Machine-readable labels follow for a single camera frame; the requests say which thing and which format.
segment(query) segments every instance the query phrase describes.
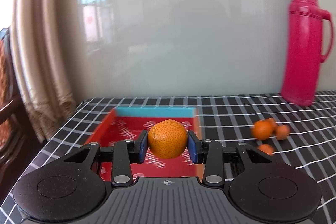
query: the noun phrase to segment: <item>wooden chair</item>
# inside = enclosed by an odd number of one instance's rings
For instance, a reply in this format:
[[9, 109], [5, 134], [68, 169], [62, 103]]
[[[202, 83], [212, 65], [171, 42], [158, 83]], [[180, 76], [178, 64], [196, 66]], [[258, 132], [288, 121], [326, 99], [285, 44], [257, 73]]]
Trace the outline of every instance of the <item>wooden chair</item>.
[[11, 58], [9, 29], [3, 39], [8, 88], [5, 103], [0, 105], [0, 124], [10, 120], [11, 131], [0, 148], [0, 204], [18, 180], [20, 175], [42, 149], [30, 123], [17, 86]]

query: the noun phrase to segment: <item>orange fabric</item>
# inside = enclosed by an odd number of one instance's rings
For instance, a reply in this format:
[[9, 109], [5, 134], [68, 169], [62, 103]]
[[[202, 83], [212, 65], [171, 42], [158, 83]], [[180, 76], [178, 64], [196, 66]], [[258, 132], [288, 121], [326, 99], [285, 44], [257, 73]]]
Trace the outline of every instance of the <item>orange fabric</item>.
[[[6, 73], [6, 53], [3, 41], [0, 42], [0, 105], [4, 104], [8, 89], [8, 78]], [[0, 124], [0, 147], [2, 147], [11, 133], [9, 120]]]

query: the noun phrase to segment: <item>curtain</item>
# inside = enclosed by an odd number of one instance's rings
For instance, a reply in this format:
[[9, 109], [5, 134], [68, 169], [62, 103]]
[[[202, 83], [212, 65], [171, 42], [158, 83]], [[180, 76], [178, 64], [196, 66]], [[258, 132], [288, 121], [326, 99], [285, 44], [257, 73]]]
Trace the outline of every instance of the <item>curtain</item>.
[[36, 135], [40, 141], [50, 139], [75, 110], [61, 56], [54, 0], [14, 0], [11, 50]]

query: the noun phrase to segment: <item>mandarin orange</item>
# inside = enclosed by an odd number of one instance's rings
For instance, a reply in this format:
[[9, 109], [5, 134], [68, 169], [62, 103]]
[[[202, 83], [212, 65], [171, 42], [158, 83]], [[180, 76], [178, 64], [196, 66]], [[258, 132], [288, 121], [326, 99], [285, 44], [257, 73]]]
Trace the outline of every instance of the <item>mandarin orange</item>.
[[273, 132], [273, 125], [267, 120], [260, 120], [254, 123], [251, 130], [252, 136], [261, 141], [266, 140]]
[[147, 143], [150, 151], [158, 158], [173, 159], [184, 152], [188, 134], [179, 122], [165, 120], [149, 130]]
[[276, 121], [273, 118], [266, 119], [266, 121], [271, 123], [271, 125], [273, 126], [273, 130], [275, 130], [277, 128], [278, 124], [276, 123]]
[[269, 144], [262, 144], [258, 146], [258, 149], [263, 151], [264, 153], [273, 156], [274, 148], [271, 147]]
[[290, 133], [289, 126], [286, 125], [286, 124], [278, 126], [275, 129], [275, 135], [277, 137], [277, 140], [279, 140], [279, 141], [285, 140], [287, 138], [287, 136], [288, 136], [289, 133]]

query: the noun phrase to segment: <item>round black pad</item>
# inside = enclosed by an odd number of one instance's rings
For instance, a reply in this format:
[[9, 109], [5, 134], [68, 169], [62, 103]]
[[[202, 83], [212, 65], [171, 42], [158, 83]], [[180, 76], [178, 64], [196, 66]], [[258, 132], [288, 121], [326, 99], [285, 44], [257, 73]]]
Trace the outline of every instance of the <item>round black pad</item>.
[[285, 163], [253, 164], [231, 182], [229, 195], [247, 215], [269, 223], [304, 220], [321, 200], [318, 184]]
[[269, 198], [286, 199], [296, 194], [297, 186], [289, 179], [270, 177], [259, 182], [259, 190]]
[[63, 222], [80, 218], [103, 201], [103, 180], [84, 164], [45, 165], [22, 177], [14, 187], [14, 200], [30, 218]]
[[76, 189], [76, 181], [65, 176], [54, 176], [42, 180], [37, 185], [39, 193], [47, 198], [63, 198]]

